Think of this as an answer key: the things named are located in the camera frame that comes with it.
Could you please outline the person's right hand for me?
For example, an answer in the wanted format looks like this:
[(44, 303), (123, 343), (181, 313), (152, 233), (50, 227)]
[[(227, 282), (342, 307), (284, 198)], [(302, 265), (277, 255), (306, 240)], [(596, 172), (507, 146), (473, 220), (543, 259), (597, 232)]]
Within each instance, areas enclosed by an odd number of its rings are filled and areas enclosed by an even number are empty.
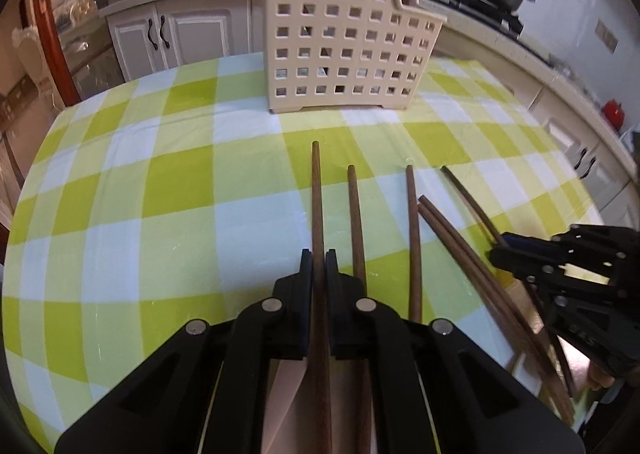
[(615, 379), (595, 362), (590, 362), (587, 372), (587, 384), (593, 391), (598, 391), (604, 388), (611, 388), (614, 385)]

